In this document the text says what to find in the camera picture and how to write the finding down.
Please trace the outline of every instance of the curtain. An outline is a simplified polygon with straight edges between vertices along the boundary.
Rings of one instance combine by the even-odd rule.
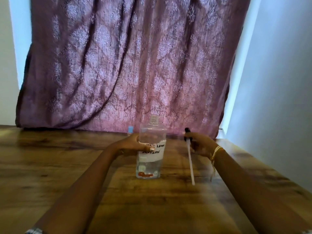
[[[215,137],[250,0],[31,0],[16,124]]]

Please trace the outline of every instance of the person's right hand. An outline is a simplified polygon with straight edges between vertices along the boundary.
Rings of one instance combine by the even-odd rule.
[[[218,144],[214,142],[209,136],[196,133],[196,132],[186,132],[185,137],[192,137],[191,146],[195,152],[199,152],[205,157],[210,157],[214,152]]]

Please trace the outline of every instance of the wooden table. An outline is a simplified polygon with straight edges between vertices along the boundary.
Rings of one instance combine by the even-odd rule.
[[[23,233],[101,153],[117,133],[0,129],[0,229]],[[219,143],[256,180],[312,224],[312,195],[227,140]],[[103,186],[88,233],[256,233],[210,162],[168,139],[161,178],[135,177],[135,156],[120,156]]]

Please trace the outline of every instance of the liquid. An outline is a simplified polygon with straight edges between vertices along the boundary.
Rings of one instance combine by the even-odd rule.
[[[136,177],[140,179],[154,179],[160,177],[162,159],[154,162],[139,162],[137,158]]]

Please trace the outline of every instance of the white label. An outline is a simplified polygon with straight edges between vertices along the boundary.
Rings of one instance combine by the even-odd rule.
[[[163,158],[163,152],[165,150],[166,146],[166,140],[162,140],[159,143],[156,144],[148,144],[148,143],[143,143],[147,145],[151,145],[155,148],[154,152],[138,152],[138,160],[139,162],[155,162],[159,161]]]

